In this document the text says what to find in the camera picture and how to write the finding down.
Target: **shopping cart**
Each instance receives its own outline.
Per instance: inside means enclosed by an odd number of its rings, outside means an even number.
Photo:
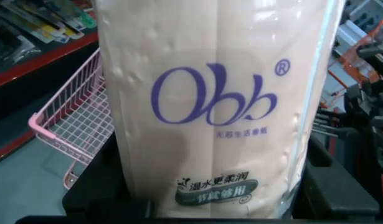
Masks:
[[[74,159],[63,179],[71,188],[76,163],[87,166],[114,131],[100,49],[32,115],[29,126],[41,141]]]
[[[376,82],[382,79],[382,76],[377,73],[365,60],[357,56],[356,49],[361,45],[367,45],[383,40],[383,21],[379,25],[363,37],[359,42],[353,45],[345,54],[341,55],[337,60],[328,65],[328,74],[335,79],[334,85],[324,91],[321,96],[321,106],[323,108],[333,107],[338,100],[342,98],[348,86],[334,72],[336,67],[341,67],[350,77],[358,84],[363,81]]]

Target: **plastic bag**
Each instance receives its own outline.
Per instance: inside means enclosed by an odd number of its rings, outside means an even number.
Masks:
[[[131,194],[159,217],[282,217],[344,1],[95,4]]]

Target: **toilet paper roll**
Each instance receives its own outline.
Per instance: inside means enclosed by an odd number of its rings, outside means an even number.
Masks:
[[[281,217],[343,3],[96,0],[131,193],[159,217]]]

